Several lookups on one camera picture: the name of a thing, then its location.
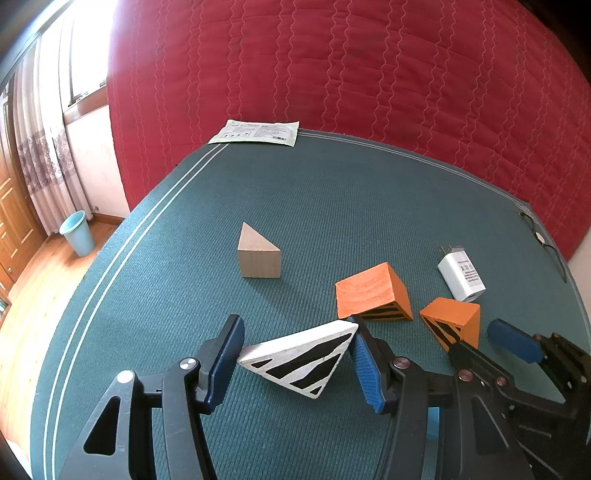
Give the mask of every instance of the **red fabric backdrop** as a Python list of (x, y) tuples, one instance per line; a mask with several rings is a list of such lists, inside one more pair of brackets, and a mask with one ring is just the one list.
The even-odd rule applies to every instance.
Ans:
[(567, 258), (591, 223), (590, 87), (517, 0), (119, 0), (107, 88), (130, 207), (232, 118), (459, 166)]

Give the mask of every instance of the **triangular block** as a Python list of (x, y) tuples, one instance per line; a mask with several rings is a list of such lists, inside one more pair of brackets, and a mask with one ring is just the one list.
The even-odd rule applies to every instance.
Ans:
[(317, 398), (347, 350), (358, 325), (335, 320), (242, 349), (238, 364), (283, 387)]
[(460, 340), (478, 348), (480, 305), (477, 303), (438, 298), (423, 308), (420, 315), (445, 351)]
[(335, 284), (339, 318), (412, 320), (407, 289), (388, 263), (381, 263)]
[(243, 277), (279, 278), (281, 250), (247, 223), (242, 224), (238, 241), (238, 263)]

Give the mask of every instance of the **power adapter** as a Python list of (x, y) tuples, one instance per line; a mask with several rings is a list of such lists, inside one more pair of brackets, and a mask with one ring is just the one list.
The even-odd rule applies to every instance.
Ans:
[(478, 272), (462, 247), (439, 247), (444, 255), (437, 268), (458, 301), (472, 301), (486, 290)]

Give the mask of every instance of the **baseboard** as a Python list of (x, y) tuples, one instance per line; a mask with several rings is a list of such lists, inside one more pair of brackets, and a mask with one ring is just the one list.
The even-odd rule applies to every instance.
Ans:
[(93, 219), (99, 223), (107, 223), (108, 225), (121, 225), (123, 217), (117, 217), (115, 215), (106, 215), (104, 213), (93, 213)]

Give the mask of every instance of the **orange block with black stripes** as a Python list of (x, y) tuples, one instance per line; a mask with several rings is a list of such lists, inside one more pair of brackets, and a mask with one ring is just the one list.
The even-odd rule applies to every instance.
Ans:
[(478, 348), (480, 305), (477, 303), (440, 297), (423, 308), (420, 315), (445, 351), (460, 340)]
[(412, 320), (408, 293), (388, 263), (381, 263), (337, 282), (339, 318), (360, 315), (363, 320)]

